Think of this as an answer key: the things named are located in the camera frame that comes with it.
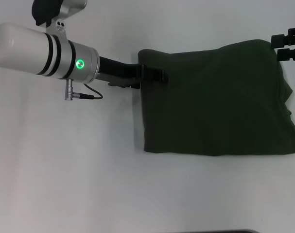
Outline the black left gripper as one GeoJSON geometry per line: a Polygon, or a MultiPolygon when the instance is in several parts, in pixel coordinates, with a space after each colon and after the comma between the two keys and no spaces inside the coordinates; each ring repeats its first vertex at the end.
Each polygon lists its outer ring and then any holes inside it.
{"type": "Polygon", "coordinates": [[[140,81],[167,82],[168,74],[163,69],[140,64],[125,64],[100,57],[96,80],[108,82],[109,86],[140,89],[140,81]]]}

